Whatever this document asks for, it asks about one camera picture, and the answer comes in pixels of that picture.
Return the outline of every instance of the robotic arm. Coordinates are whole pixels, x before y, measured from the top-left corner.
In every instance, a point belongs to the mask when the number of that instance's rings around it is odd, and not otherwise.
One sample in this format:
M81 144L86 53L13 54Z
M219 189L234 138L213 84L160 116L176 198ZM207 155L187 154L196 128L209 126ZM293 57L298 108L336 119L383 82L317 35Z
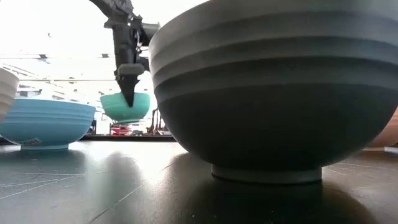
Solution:
M90 0L108 17L104 27L113 30L116 71L114 75L121 92L132 107L138 76L149 71L149 61L140 57L141 47L147 47L159 29L159 24L145 24L135 15L131 0Z

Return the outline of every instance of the bowl foot ring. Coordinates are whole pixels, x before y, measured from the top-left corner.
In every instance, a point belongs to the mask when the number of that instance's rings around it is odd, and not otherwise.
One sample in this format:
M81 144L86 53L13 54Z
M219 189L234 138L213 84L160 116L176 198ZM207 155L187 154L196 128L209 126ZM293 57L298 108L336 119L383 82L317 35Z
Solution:
M56 146L21 146L21 150L33 151L33 150L67 150L69 145L56 145Z
M260 184L304 184L322 179L322 168L292 171L236 170L211 165L215 177Z

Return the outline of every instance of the dark table surface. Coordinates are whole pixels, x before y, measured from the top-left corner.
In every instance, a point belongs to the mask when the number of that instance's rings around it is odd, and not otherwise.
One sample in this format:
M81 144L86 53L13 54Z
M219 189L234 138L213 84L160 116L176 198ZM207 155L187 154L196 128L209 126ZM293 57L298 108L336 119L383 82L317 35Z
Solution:
M398 151L360 152L323 182L212 178L175 142L76 142L64 152L0 146L0 223L398 223Z

